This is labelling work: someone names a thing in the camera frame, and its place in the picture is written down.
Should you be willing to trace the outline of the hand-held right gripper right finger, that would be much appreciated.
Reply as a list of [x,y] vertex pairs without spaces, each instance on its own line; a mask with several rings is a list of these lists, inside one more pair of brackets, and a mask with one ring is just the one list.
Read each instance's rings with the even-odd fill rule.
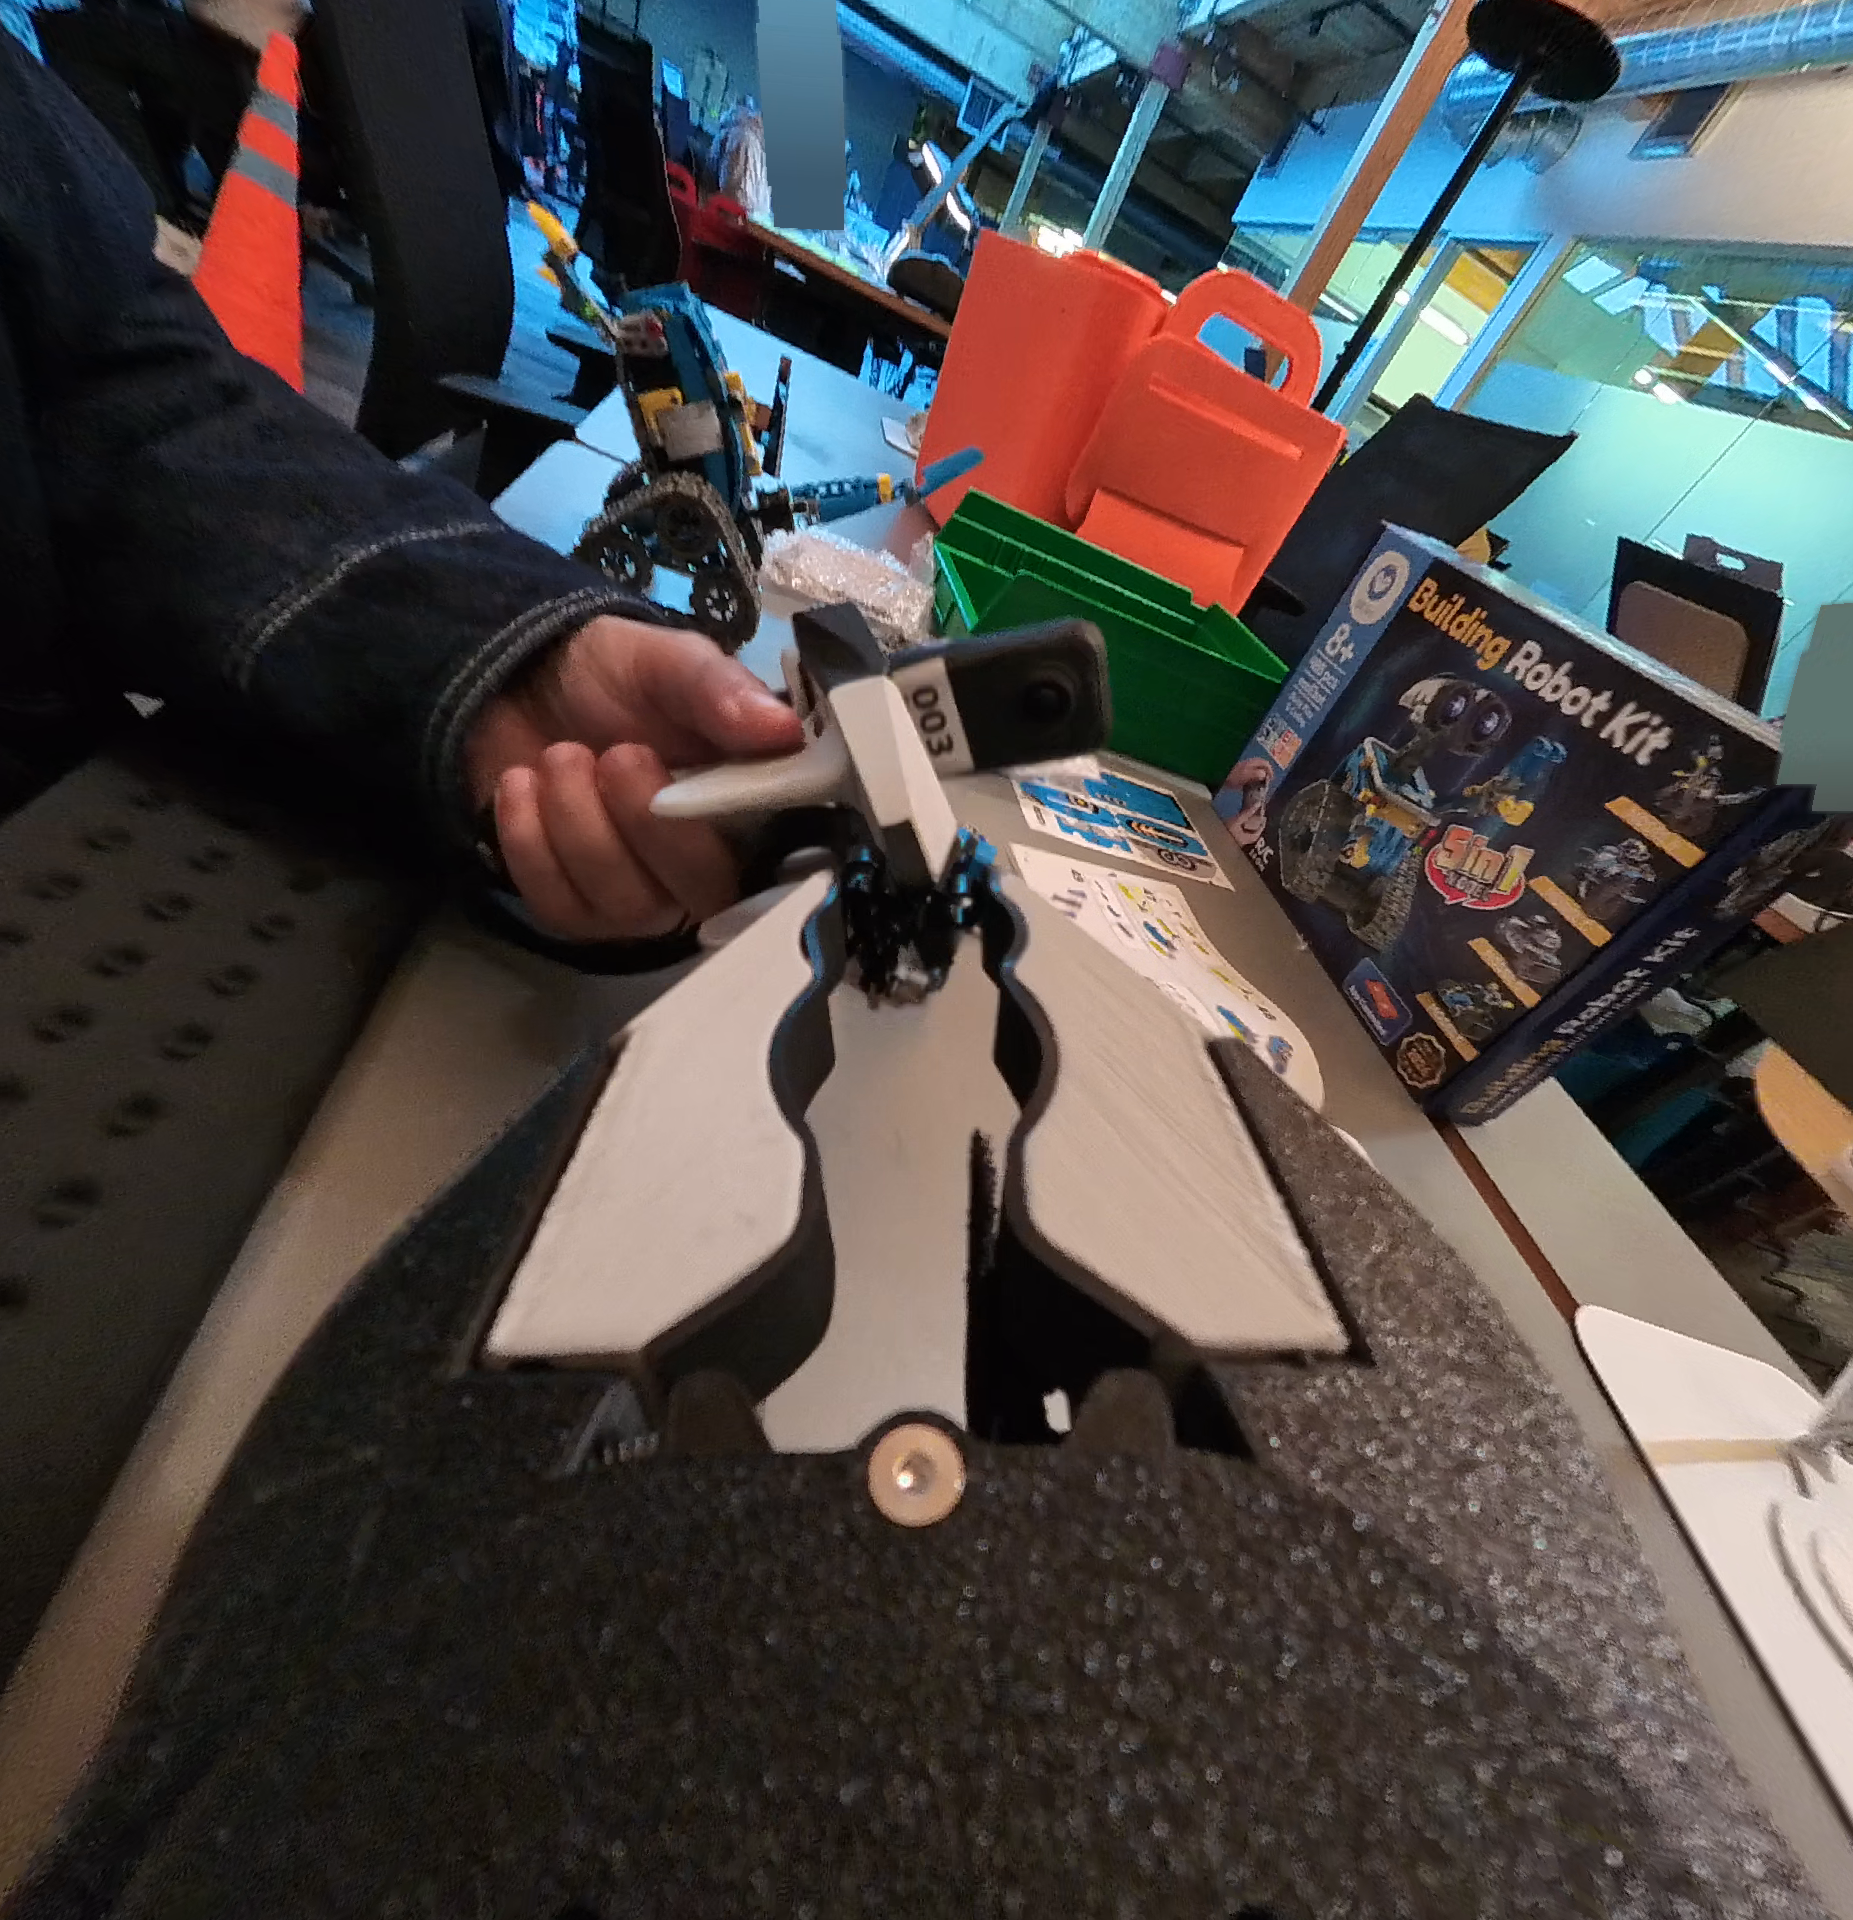
[[1353,1329],[1209,1040],[1021,878],[991,881],[991,1066],[1016,1099],[990,1321],[1017,1362],[1341,1358]]

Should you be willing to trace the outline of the black hanging package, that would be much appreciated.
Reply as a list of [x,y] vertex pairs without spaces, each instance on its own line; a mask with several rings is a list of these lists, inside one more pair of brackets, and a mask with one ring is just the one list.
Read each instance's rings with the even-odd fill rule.
[[1608,635],[1758,712],[1783,625],[1783,564],[1684,537],[1681,556],[1618,539]]

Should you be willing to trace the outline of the white sticker sheet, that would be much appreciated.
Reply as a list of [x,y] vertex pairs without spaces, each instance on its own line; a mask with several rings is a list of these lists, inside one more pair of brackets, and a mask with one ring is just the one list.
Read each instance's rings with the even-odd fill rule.
[[1173,884],[1025,842],[1011,844],[1011,863],[1039,901],[1153,978],[1209,1038],[1249,1046],[1324,1112],[1324,1071],[1297,1020],[1225,959]]

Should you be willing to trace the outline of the black studded mat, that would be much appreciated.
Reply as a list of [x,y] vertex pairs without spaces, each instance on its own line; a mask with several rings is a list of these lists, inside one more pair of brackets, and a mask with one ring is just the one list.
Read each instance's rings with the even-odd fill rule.
[[0,1697],[445,888],[148,749],[0,827]]

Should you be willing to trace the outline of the black floor lamp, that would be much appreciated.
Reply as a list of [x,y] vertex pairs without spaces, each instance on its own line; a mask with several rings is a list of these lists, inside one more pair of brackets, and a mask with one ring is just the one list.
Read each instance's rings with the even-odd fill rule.
[[1332,200],[1310,229],[1297,273],[1288,282],[1291,302],[1308,305],[1326,288],[1353,236],[1366,225],[1379,191],[1390,183],[1447,77],[1458,69],[1461,43],[1471,58],[1501,77],[1501,89],[1481,128],[1467,137],[1458,166],[1427,207],[1410,243],[1398,251],[1389,282],[1361,311],[1332,367],[1315,379],[1310,401],[1316,413],[1331,413],[1341,398],[1348,373],[1361,365],[1376,334],[1390,320],[1398,296],[1447,225],[1452,210],[1488,166],[1517,106],[1531,92],[1552,106],[1590,106],[1603,98],[1622,77],[1618,43],[1595,16],[1572,4],[1475,4],[1467,16],[1458,16],[1456,4],[1441,4],[1441,11],[1427,20],[1427,31],[1370,126]]

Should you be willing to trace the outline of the green storage bin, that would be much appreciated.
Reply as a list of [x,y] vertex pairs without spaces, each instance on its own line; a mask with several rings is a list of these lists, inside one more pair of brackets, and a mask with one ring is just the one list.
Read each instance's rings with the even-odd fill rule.
[[936,539],[943,639],[1053,619],[1101,628],[1114,726],[1108,742],[1219,789],[1273,708],[1288,662],[1225,606],[1197,606],[1157,576],[1057,522],[971,488]]

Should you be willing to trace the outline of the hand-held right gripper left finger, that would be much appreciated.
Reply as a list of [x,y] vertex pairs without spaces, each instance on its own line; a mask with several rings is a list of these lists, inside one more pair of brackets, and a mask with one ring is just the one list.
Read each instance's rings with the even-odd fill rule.
[[811,1105],[837,878],[801,878],[617,1038],[485,1329],[495,1368],[797,1370],[837,1292]]

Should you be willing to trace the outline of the tan board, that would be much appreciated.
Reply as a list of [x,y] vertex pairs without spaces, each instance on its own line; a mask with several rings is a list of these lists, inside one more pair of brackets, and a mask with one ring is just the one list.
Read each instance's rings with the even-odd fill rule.
[[1837,1204],[1853,1204],[1853,1112],[1783,1046],[1753,1066],[1753,1105],[1783,1153]]

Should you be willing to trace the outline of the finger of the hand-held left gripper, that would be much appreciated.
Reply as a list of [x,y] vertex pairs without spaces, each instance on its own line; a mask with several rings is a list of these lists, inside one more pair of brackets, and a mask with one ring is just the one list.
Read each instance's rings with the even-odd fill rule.
[[856,810],[898,884],[936,891],[953,867],[960,827],[940,792],[907,700],[890,679],[850,679],[829,696],[842,733]]

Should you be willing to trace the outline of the black panel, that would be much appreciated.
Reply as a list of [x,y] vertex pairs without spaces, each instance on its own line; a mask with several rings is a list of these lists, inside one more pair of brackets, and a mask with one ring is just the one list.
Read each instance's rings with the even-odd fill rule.
[[1390,522],[1458,550],[1572,445],[1572,431],[1545,435],[1406,398],[1297,515],[1244,608],[1253,635],[1294,662]]

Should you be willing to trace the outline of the dark blue toy box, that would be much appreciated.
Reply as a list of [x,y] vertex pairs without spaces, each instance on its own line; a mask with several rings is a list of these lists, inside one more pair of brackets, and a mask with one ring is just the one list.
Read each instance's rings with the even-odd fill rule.
[[1403,1090],[1483,1123],[1710,964],[1833,817],[1776,726],[1384,522],[1214,792]]

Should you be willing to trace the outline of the person's left forearm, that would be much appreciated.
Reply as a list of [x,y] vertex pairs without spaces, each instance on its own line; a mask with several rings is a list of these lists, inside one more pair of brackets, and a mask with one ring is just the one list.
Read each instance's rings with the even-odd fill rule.
[[242,356],[152,207],[0,27],[0,822],[143,696],[262,776],[470,838],[465,738],[600,575]]

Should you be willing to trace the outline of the person's left hand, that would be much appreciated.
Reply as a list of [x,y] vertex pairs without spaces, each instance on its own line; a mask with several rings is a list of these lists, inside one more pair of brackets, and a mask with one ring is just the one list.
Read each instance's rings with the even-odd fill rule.
[[571,944],[626,944],[739,897],[722,830],[655,817],[658,792],[682,770],[801,746],[793,708],[710,639],[600,616],[480,712],[462,771],[529,922]]

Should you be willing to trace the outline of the blue toy tracked crane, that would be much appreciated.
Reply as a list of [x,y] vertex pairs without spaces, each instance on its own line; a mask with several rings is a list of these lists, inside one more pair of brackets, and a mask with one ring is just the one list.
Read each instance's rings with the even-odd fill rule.
[[682,282],[639,288],[608,311],[576,273],[576,236],[544,200],[528,200],[528,214],[547,240],[539,272],[608,352],[634,435],[634,463],[604,494],[573,558],[639,598],[662,572],[682,576],[696,628],[724,653],[739,653],[760,631],[770,537],[890,500],[919,505],[983,465],[986,452],[965,447],[915,477],[787,486],[791,361],[780,361],[771,398],[755,401],[728,367],[709,305]]

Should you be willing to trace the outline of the clear plastic bag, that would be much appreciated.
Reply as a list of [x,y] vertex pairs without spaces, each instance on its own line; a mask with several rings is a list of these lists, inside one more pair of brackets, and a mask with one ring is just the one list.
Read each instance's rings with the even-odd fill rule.
[[936,639],[933,539],[923,556],[923,564],[910,564],[837,528],[804,526],[765,539],[755,584],[765,612],[791,619],[820,606],[856,606],[883,646],[907,646]]

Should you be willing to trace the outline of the grey desk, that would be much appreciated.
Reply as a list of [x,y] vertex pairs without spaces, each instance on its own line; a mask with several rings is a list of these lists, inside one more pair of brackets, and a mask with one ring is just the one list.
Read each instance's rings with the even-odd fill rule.
[[[1545,1089],[1471,1137],[1438,1133],[1359,1040],[1253,875],[1198,918],[1297,1016],[1331,1121],[1493,1289],[1560,1382],[1735,1760],[1828,1911],[1853,1917],[1844,1811],[1590,1375],[1572,1315],[1583,1301],[1618,1308],[1766,1362],[1796,1387],[1806,1375],[1563,1090]],[[584,1043],[608,1038],[655,990],[514,956],[460,917],[417,934],[0,1699],[0,1907],[106,1743],[188,1532],[316,1316]]]

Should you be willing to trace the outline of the orange traffic cone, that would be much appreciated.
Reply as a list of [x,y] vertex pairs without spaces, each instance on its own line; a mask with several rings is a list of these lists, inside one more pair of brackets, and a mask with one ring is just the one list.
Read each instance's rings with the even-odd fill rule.
[[200,240],[195,290],[248,361],[302,392],[299,68],[290,34],[267,34]]

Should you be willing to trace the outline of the black connector brick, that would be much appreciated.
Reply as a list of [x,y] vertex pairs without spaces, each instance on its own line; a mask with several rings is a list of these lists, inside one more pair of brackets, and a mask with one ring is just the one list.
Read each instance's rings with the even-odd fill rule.
[[996,847],[960,830],[940,881],[904,884],[875,844],[851,847],[840,875],[847,978],[867,1005],[919,1005],[953,970],[960,934],[991,901]]

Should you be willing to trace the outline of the black board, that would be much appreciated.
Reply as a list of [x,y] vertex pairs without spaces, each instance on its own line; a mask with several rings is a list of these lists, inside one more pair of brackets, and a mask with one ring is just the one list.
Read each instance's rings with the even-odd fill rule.
[[1796,881],[1753,932],[1761,940],[1715,970],[1720,996],[1806,1063],[1853,1043],[1853,881],[1820,897]]

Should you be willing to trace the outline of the blue sticker sheet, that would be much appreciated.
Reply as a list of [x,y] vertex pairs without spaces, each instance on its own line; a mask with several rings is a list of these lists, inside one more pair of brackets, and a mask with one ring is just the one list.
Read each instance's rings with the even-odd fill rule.
[[1068,756],[1011,771],[1025,822],[1088,856],[1118,856],[1176,884],[1232,891],[1225,863],[1172,789]]

